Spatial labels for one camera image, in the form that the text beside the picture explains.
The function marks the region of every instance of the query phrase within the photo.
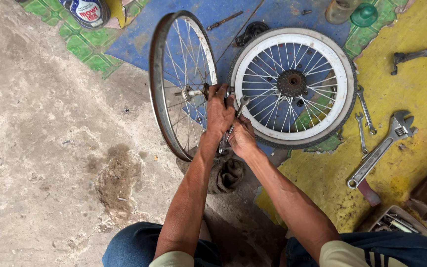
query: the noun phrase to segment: spanner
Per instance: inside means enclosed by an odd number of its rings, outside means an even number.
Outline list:
[[[362,143],[362,154],[366,155],[368,154],[368,150],[365,147],[365,137],[363,134],[363,126],[362,126],[362,119],[363,119],[363,114],[361,112],[359,112],[360,116],[357,115],[357,113],[355,113],[355,118],[358,120],[359,122],[359,130],[360,130],[360,143]]]
[[[241,111],[243,110],[243,108],[247,106],[249,103],[250,103],[250,99],[246,98],[245,95],[240,99],[240,107],[236,112],[237,119],[240,117]],[[225,152],[225,147],[227,146],[228,138],[230,137],[230,134],[232,133],[233,130],[234,130],[234,126],[232,125],[230,127],[230,130],[228,131],[228,135],[226,133],[223,134],[223,138],[220,141],[220,145],[218,148],[218,153],[223,154]]]
[[[356,189],[358,185],[365,179],[365,176],[375,167],[377,162],[382,158],[385,152],[391,147],[396,141],[410,137],[418,132],[416,127],[411,127],[414,116],[410,116],[405,119],[405,116],[411,112],[407,110],[400,110],[395,112],[390,117],[390,131],[388,136],[375,148],[355,171],[355,173],[347,180],[347,185]]]
[[[363,97],[363,87],[359,86],[359,89],[357,90],[357,95],[359,96],[360,103],[362,104],[363,112],[365,113],[365,119],[367,120],[368,129],[371,134],[377,134],[377,129],[373,127],[373,124],[371,124],[371,118],[370,114],[368,113],[367,105],[365,104],[365,99]]]

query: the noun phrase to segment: green lid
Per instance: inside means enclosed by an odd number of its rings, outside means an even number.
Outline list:
[[[378,18],[377,9],[367,3],[361,3],[350,15],[350,20],[358,27],[368,27],[372,25]]]

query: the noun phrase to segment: bicycle wheel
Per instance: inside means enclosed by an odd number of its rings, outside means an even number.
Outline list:
[[[257,140],[276,148],[311,147],[345,123],[356,97],[352,62],[326,35],[299,27],[265,31],[239,51],[229,71],[236,103],[250,104]]]
[[[207,127],[207,85],[217,71],[207,34],[189,11],[165,15],[149,51],[151,104],[169,149],[192,161]]]

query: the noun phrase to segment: blue jeans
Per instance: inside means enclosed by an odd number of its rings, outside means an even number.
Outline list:
[[[156,252],[157,238],[162,225],[138,222],[122,229],[110,241],[102,257],[105,267],[148,266]],[[368,232],[341,234],[344,242],[368,252],[395,258],[408,267],[427,266],[427,237],[403,232]],[[311,255],[295,238],[286,245],[288,267],[317,267]],[[194,255],[195,266],[222,266],[217,246],[199,240]]]

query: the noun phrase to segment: yellow painted floor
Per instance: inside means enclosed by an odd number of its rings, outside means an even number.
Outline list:
[[[427,58],[398,64],[398,75],[391,76],[394,52],[414,52],[427,48],[427,1],[418,0],[393,27],[385,27],[356,60],[359,84],[376,135],[365,128],[365,143],[371,151],[388,134],[389,116],[409,110],[415,116],[413,126],[419,131],[395,143],[367,176],[371,188],[382,198],[381,205],[399,205],[409,198],[412,189],[427,175]],[[345,141],[331,155],[292,151],[291,158],[278,169],[329,216],[339,232],[352,232],[366,218],[371,206],[358,190],[346,181],[358,167],[362,154],[356,112],[362,112],[357,98],[352,115],[343,126]],[[406,148],[400,150],[403,143]],[[283,224],[267,193],[255,203]]]

